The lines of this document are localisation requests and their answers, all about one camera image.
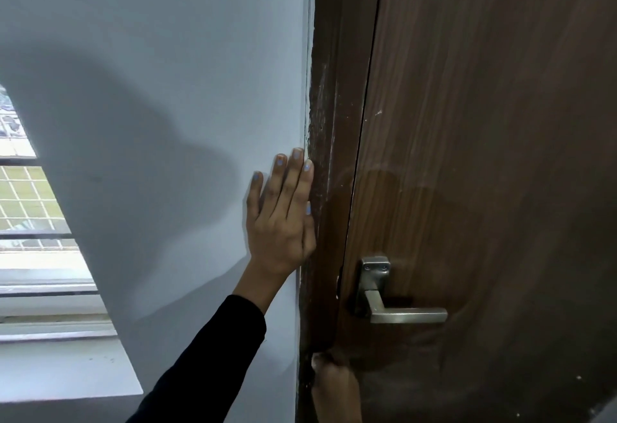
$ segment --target door frame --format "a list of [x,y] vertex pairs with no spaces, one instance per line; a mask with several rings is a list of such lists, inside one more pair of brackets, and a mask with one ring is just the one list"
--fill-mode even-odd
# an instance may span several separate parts
[[310,197],[317,248],[300,271],[300,349],[296,422],[317,421],[310,360],[335,341],[366,84],[379,0],[315,0],[309,89]]

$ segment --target metal lever handle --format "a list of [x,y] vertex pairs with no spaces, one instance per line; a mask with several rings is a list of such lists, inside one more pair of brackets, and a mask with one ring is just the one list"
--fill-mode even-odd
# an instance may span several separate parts
[[[390,275],[387,257],[365,257],[356,297],[356,314],[368,316],[372,324],[430,324],[445,322],[448,312],[443,308],[385,308],[381,293]],[[368,307],[363,307],[366,300]]]

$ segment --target wall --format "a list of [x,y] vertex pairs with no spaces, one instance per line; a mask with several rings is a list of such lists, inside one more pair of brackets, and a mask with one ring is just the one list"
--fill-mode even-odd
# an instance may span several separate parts
[[[0,83],[145,390],[246,264],[252,171],[302,144],[305,3],[0,3]],[[229,421],[293,420],[296,305],[290,278]],[[118,422],[139,400],[5,405],[0,420]]]

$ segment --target black sleeve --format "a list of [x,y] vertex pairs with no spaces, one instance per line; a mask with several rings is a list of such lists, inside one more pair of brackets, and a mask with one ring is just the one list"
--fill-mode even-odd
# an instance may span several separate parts
[[127,423],[222,422],[265,333],[261,310],[228,296]]

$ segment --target wooden door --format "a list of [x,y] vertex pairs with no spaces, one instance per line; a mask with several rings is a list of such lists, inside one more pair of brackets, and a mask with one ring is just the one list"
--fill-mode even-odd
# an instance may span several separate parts
[[[443,325],[370,324],[385,303]],[[585,422],[617,390],[617,0],[379,0],[336,343],[366,422]]]

